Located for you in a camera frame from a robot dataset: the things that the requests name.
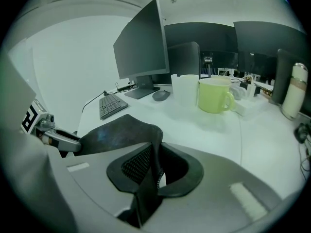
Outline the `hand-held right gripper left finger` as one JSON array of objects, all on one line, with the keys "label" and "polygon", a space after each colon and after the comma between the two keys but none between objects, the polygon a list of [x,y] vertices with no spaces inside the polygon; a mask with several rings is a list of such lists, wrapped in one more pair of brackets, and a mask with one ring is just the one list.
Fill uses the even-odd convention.
[{"label": "hand-held right gripper left finger", "polygon": [[56,150],[49,151],[49,160],[57,186],[75,213],[95,205],[118,216],[130,209],[134,195],[119,191],[107,176],[111,162],[151,143],[138,143],[126,148],[97,154],[62,158]]}]

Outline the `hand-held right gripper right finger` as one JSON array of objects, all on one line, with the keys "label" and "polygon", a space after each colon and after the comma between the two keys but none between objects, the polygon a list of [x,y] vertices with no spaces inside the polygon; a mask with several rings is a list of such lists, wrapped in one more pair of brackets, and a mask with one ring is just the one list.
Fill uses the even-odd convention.
[{"label": "hand-held right gripper right finger", "polygon": [[[234,161],[177,144],[164,146],[194,157],[203,166],[204,175],[184,197],[164,199],[146,225],[273,225],[277,220],[280,196]],[[254,220],[254,203],[231,188],[237,183],[242,183],[265,208],[258,220]]]}]

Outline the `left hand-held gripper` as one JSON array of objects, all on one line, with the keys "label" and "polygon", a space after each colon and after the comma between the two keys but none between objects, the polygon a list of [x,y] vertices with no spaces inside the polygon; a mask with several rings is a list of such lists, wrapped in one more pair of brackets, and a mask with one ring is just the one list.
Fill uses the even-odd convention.
[{"label": "left hand-held gripper", "polygon": [[25,134],[35,135],[44,144],[56,147],[59,151],[79,152],[81,150],[82,145],[77,135],[54,127],[54,115],[49,114],[39,100],[34,99],[21,124],[22,131]]}]

